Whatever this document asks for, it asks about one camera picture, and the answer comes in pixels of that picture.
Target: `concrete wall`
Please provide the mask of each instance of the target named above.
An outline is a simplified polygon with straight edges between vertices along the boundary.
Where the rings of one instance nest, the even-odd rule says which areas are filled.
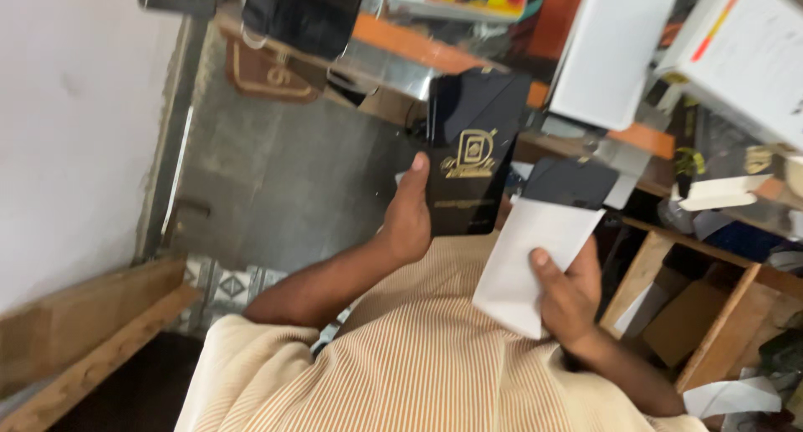
[[[0,7],[0,312],[131,263],[180,16]]]

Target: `beige striped fabric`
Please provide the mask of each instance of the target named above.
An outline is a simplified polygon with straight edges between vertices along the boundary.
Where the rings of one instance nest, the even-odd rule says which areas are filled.
[[[313,362],[315,330],[239,316],[209,331],[176,431],[705,431],[642,416],[555,343],[471,305],[498,234],[439,238],[369,291]]]

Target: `black screen protector box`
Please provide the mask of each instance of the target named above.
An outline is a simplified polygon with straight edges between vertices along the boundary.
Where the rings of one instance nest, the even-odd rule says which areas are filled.
[[[432,236],[493,231],[531,82],[523,74],[470,69],[430,83]]]

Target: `hand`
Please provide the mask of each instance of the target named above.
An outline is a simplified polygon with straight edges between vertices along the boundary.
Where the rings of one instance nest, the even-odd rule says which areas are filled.
[[[569,352],[597,333],[594,316],[602,296],[601,272],[594,236],[577,254],[566,273],[560,272],[544,249],[530,253],[530,263],[541,283],[544,327]]]
[[[430,159],[418,152],[385,212],[382,230],[374,238],[399,267],[424,258],[432,242],[425,193],[429,174]]]

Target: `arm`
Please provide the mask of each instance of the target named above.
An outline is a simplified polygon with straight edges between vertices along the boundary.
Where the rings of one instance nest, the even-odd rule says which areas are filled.
[[[543,249],[531,253],[531,263],[543,289],[540,306],[544,326],[566,352],[618,386],[642,413],[654,417],[685,413],[683,399],[655,368],[594,323],[601,274],[593,237],[565,274]]]
[[[425,202],[430,163],[418,153],[399,183],[382,230],[365,244],[298,271],[258,295],[243,316],[258,324],[319,330],[371,287],[415,263],[430,248],[430,213]]]

